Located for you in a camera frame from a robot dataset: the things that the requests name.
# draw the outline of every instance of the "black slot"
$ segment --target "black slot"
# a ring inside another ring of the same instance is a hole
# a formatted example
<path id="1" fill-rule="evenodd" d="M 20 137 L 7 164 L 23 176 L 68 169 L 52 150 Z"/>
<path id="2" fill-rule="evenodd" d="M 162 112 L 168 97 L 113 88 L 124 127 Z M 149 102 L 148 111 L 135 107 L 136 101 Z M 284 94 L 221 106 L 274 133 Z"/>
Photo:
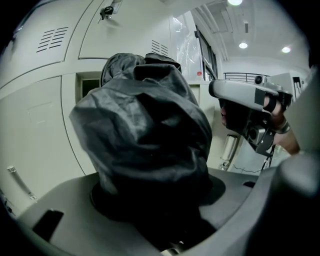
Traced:
<path id="1" fill-rule="evenodd" d="M 62 41 L 56 41 L 56 42 L 52 42 L 51 45 L 56 44 L 56 43 L 60 43 Z"/>
<path id="2" fill-rule="evenodd" d="M 40 41 L 42 41 L 42 40 L 46 40 L 46 39 L 48 39 L 48 38 L 51 38 L 51 36 L 46 37 L 46 38 L 42 38 Z"/>
<path id="3" fill-rule="evenodd" d="M 100 87 L 99 79 L 83 80 L 82 81 L 82 97 L 85 97 L 88 94 L 88 92 L 99 87 Z"/>
<path id="4" fill-rule="evenodd" d="M 48 45 L 48 43 L 47 43 L 47 44 L 44 44 L 44 45 L 41 45 L 41 46 L 38 47 L 38 49 L 39 49 L 39 48 L 42 48 L 42 47 L 45 47 L 45 46 L 47 46 L 47 45 Z"/>
<path id="5" fill-rule="evenodd" d="M 61 46 L 61 44 L 58 44 L 58 45 L 55 45 L 55 46 L 51 46 L 49 48 L 54 48 L 54 47 L 58 47 L 58 46 Z"/>
<path id="6" fill-rule="evenodd" d="M 52 30 L 46 31 L 46 32 L 44 32 L 44 33 L 48 33 L 48 32 L 51 32 L 51 31 L 55 31 L 55 30 L 54 30 L 54 29 L 52 29 Z"/>
<path id="7" fill-rule="evenodd" d="M 47 49 L 47 48 L 44 48 L 44 49 L 41 49 L 41 50 L 37 50 L 36 53 L 42 52 L 42 51 L 44 51 L 44 50 L 46 50 L 46 49 Z"/>
<path id="8" fill-rule="evenodd" d="M 33 232 L 49 242 L 63 215 L 64 213 L 61 211 L 47 210 L 37 224 L 33 227 Z"/>
<path id="9" fill-rule="evenodd" d="M 243 183 L 244 186 L 249 187 L 249 188 L 253 188 L 255 186 L 255 182 L 253 181 L 246 181 L 245 183 Z"/>
<path id="10" fill-rule="evenodd" d="M 39 45 L 49 42 L 50 40 L 40 42 Z"/>
<path id="11" fill-rule="evenodd" d="M 155 45 L 152 45 L 152 48 L 157 48 L 158 50 L 160 50 L 160 48 L 156 47 Z"/>

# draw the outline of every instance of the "railing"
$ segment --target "railing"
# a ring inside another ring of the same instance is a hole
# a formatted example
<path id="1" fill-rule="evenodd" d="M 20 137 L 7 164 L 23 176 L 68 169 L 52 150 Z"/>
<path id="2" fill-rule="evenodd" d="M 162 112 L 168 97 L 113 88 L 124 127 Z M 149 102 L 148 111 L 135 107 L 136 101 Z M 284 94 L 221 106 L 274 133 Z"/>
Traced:
<path id="1" fill-rule="evenodd" d="M 233 81 L 239 81 L 239 82 L 245 82 L 249 84 L 253 84 L 255 82 L 256 76 L 266 76 L 269 77 L 269 75 L 266 74 L 256 74 L 256 73 L 224 73 L 224 79 L 225 80 L 233 80 Z"/>

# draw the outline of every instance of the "locker handle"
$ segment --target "locker handle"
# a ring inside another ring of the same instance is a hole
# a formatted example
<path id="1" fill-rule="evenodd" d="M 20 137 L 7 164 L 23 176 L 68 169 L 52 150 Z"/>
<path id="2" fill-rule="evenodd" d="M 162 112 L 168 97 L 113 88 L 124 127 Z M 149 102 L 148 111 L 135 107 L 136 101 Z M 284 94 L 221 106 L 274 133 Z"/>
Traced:
<path id="1" fill-rule="evenodd" d="M 14 180 L 18 183 L 20 188 L 29 196 L 31 200 L 36 200 L 37 197 L 31 192 L 31 190 L 27 187 L 27 185 L 24 183 L 20 175 L 18 174 L 16 168 L 14 166 L 9 166 L 7 168 L 8 172 L 12 175 Z"/>

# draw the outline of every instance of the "ceiling light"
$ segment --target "ceiling light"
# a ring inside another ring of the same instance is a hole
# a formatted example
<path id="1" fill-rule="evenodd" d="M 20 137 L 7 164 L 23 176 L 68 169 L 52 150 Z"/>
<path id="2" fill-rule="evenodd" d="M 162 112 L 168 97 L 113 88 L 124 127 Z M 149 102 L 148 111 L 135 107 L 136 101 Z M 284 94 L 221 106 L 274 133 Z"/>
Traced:
<path id="1" fill-rule="evenodd" d="M 238 6 L 242 3 L 242 0 L 228 0 L 230 5 Z"/>
<path id="2" fill-rule="evenodd" d="M 283 47 L 282 52 L 287 54 L 291 51 L 291 49 L 289 47 Z"/>
<path id="3" fill-rule="evenodd" d="M 241 49 L 246 49 L 248 47 L 248 45 L 245 42 L 242 42 L 242 43 L 239 44 L 239 47 Z"/>

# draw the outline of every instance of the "handheld device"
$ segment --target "handheld device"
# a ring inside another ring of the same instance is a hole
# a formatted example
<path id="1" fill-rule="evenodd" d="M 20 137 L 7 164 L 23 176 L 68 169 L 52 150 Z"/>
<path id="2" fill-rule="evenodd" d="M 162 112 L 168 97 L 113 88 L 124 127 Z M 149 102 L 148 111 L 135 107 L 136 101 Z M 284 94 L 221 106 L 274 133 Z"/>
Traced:
<path id="1" fill-rule="evenodd" d="M 284 134 L 290 129 L 285 119 L 275 128 L 271 122 L 271 113 L 277 101 L 286 110 L 293 96 L 280 85 L 268 82 L 266 76 L 256 76 L 254 84 L 214 80 L 209 84 L 209 93 L 218 98 L 220 106 L 225 108 L 226 127 L 242 135 L 258 154 L 270 157 L 268 149 L 273 144 L 275 134 Z M 265 96 L 270 98 L 266 107 Z"/>

